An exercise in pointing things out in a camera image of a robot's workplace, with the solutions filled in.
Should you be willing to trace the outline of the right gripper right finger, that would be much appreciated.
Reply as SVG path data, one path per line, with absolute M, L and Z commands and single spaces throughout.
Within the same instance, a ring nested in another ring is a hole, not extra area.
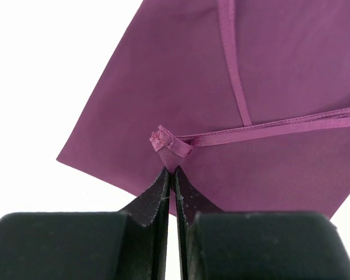
M 337 228 L 317 212 L 225 212 L 174 172 L 183 279 L 350 279 Z

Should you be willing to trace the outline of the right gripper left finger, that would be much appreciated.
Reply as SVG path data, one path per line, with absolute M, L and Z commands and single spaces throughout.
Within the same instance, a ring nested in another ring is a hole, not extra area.
M 0 279 L 164 279 L 170 174 L 117 212 L 0 219 Z

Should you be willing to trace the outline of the purple cloth napkin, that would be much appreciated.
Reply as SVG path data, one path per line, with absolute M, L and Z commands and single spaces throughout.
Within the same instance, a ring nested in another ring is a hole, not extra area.
M 181 167 L 225 211 L 350 194 L 350 1 L 143 1 L 58 161 L 139 195 Z

